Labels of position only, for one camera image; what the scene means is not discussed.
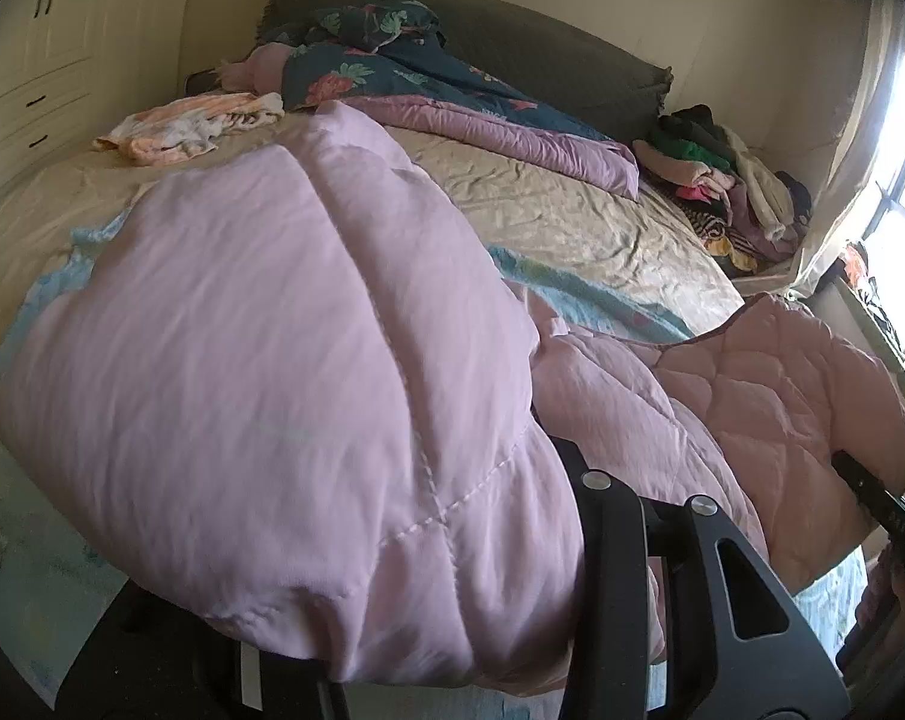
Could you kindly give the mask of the pink quilted jacket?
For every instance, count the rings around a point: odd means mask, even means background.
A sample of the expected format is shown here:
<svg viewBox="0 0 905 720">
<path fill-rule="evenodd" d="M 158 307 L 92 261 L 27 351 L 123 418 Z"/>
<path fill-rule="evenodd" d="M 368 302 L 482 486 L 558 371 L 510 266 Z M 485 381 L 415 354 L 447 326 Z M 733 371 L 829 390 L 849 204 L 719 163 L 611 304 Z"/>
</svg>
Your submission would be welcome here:
<svg viewBox="0 0 905 720">
<path fill-rule="evenodd" d="M 835 452 L 905 489 L 897 390 L 825 323 L 775 296 L 687 343 L 563 320 L 338 103 L 161 179 L 0 377 L 2 444 L 107 561 L 343 681 L 565 683 L 563 439 L 713 497 L 791 592 L 873 531 Z"/>
</svg>

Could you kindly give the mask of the colourful clothes on windowsill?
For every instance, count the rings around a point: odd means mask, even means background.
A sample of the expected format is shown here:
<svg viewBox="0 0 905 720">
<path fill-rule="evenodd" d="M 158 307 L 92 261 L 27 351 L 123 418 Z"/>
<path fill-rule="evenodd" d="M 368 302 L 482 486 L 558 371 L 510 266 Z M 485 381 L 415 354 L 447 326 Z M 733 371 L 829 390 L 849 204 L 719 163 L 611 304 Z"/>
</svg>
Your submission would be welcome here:
<svg viewBox="0 0 905 720">
<path fill-rule="evenodd" d="M 850 307 L 861 332 L 900 383 L 905 398 L 905 333 L 895 325 L 880 299 L 864 244 L 848 242 L 838 255 L 837 265 L 840 296 Z"/>
</svg>

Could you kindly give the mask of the pile of assorted clothes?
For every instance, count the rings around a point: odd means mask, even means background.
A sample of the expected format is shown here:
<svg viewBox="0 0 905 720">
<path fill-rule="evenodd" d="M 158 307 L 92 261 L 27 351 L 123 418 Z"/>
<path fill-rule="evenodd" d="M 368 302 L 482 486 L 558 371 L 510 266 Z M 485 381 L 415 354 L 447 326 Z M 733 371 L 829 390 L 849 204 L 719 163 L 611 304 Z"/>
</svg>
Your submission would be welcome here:
<svg viewBox="0 0 905 720">
<path fill-rule="evenodd" d="M 760 275 L 801 247 L 811 193 L 788 172 L 766 167 L 708 106 L 661 115 L 631 149 L 728 277 Z"/>
</svg>

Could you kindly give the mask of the white sheer curtain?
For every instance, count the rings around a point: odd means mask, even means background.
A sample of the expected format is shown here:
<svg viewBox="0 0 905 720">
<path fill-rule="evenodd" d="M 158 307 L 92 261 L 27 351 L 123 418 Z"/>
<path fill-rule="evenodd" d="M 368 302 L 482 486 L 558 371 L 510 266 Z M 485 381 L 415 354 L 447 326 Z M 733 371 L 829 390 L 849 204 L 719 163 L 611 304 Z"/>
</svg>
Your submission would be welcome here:
<svg viewBox="0 0 905 720">
<path fill-rule="evenodd" d="M 905 62 L 902 0 L 822 0 L 804 44 L 795 94 L 760 158 L 811 193 L 811 221 L 791 259 L 736 281 L 739 293 L 807 298 L 861 234 L 877 203 L 880 137 Z"/>
</svg>

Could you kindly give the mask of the dark grey headboard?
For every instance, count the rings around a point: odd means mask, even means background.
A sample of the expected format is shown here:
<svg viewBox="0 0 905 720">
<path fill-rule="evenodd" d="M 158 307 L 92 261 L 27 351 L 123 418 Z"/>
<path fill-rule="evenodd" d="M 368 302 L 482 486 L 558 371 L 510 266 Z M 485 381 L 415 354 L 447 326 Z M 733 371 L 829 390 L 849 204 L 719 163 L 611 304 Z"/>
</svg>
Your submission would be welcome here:
<svg viewBox="0 0 905 720">
<path fill-rule="evenodd" d="M 267 0 L 256 37 L 295 29 L 313 11 L 370 0 Z M 630 143 L 663 112 L 672 71 L 539 11 L 501 0 L 418 0 L 449 54 L 599 132 Z"/>
</svg>

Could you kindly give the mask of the dark floral pink quilt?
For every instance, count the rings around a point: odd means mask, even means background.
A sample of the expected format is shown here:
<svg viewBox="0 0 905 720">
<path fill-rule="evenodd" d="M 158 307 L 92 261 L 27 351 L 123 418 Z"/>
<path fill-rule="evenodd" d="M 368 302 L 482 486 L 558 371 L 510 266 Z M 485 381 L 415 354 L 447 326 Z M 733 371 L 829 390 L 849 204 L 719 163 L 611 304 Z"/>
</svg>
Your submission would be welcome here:
<svg viewBox="0 0 905 720">
<path fill-rule="evenodd" d="M 228 93 L 280 94 L 288 110 L 340 101 L 376 122 L 524 161 L 629 199 L 640 166 L 627 145 L 521 93 L 444 49 L 418 0 L 321 8 L 218 68 Z"/>
</svg>

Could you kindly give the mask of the light blue cartoon blanket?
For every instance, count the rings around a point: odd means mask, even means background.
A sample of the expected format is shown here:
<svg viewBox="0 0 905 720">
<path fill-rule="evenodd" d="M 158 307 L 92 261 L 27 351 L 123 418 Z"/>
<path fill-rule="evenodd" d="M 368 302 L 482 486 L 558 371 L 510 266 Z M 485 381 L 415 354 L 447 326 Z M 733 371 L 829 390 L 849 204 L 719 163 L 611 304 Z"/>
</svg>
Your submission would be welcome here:
<svg viewBox="0 0 905 720">
<path fill-rule="evenodd" d="M 103 245 L 130 208 L 100 227 L 74 227 L 65 263 L 29 287 L 0 343 L 0 377 L 37 316 L 60 294 L 83 288 Z M 692 332 L 661 304 L 642 304 L 596 281 L 487 245 L 501 275 L 529 286 L 563 319 L 635 340 L 687 340 Z M 43 704 L 52 706 L 68 667 L 116 598 L 125 577 L 109 566 L 37 491 L 0 444 L 0 647 Z M 866 589 L 862 549 L 795 596 L 823 650 L 835 656 Z M 347 689 L 358 718 L 557 718 L 562 691 L 511 697 L 480 688 Z"/>
</svg>

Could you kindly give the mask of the peach white patterned cloth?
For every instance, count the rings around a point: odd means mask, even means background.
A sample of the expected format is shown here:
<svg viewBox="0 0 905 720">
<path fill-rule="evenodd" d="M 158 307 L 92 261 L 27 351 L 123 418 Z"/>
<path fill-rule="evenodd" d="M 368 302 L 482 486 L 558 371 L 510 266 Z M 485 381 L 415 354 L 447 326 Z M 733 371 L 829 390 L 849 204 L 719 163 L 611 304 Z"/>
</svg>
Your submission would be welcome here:
<svg viewBox="0 0 905 720">
<path fill-rule="evenodd" d="M 249 132 L 285 115 L 278 93 L 207 93 L 125 117 L 94 138 L 96 151 L 117 151 L 134 166 L 171 166 L 217 149 L 218 138 Z"/>
</svg>

